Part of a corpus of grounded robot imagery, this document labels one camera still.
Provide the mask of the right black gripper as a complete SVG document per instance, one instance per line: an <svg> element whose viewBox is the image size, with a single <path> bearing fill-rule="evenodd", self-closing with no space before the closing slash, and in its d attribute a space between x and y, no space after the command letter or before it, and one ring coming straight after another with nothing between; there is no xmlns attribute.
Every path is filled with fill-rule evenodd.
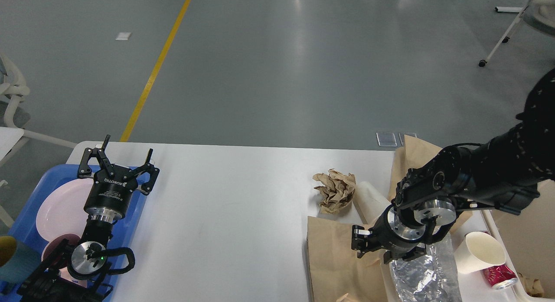
<svg viewBox="0 0 555 302"><path fill-rule="evenodd" d="M394 260L411 261L426 255L424 237L429 227L411 228L405 225L393 205L389 205L372 228L353 225L351 249L361 259L369 252L386 250L383 264Z"/></svg>

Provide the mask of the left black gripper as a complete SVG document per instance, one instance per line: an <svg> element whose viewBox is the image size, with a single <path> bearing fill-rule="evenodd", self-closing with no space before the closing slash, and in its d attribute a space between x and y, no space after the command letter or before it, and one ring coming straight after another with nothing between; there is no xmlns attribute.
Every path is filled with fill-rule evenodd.
<svg viewBox="0 0 555 302"><path fill-rule="evenodd" d="M85 148L78 165L78 179L92 179L93 185L83 210L91 220L115 224L125 218L134 191L150 195L160 170L151 162L154 150L149 149L143 165L131 169L111 164L105 154L111 135L106 135L100 147ZM100 170L92 175L89 161L96 159ZM139 184L137 178L147 175L148 180Z"/></svg>

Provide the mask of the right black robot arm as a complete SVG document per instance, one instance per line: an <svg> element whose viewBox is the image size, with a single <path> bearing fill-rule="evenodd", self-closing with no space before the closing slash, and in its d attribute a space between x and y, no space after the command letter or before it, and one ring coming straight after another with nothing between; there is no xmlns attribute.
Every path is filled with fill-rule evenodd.
<svg viewBox="0 0 555 302"><path fill-rule="evenodd" d="M410 168L395 197L365 229L353 225L357 258L384 250L383 262L410 261L446 237L464 211L497 209L519 215L539 197L537 184L554 179L555 73L530 91L519 122L484 144L443 148L420 168Z"/></svg>

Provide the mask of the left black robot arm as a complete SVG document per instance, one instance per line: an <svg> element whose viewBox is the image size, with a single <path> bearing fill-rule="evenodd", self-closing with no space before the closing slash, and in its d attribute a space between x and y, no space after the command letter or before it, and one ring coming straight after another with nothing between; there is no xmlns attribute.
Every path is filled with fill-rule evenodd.
<svg viewBox="0 0 555 302"><path fill-rule="evenodd" d="M81 203L86 223L79 241L72 245L62 239L42 263L22 282L22 302L102 302L113 291L113 276L130 272L136 264L128 247L131 228L119 229L140 217L132 208L136 194L149 195L160 169L147 152L141 166L128 167L110 162L107 135L99 147L85 148L77 179L91 180L91 189Z"/></svg>

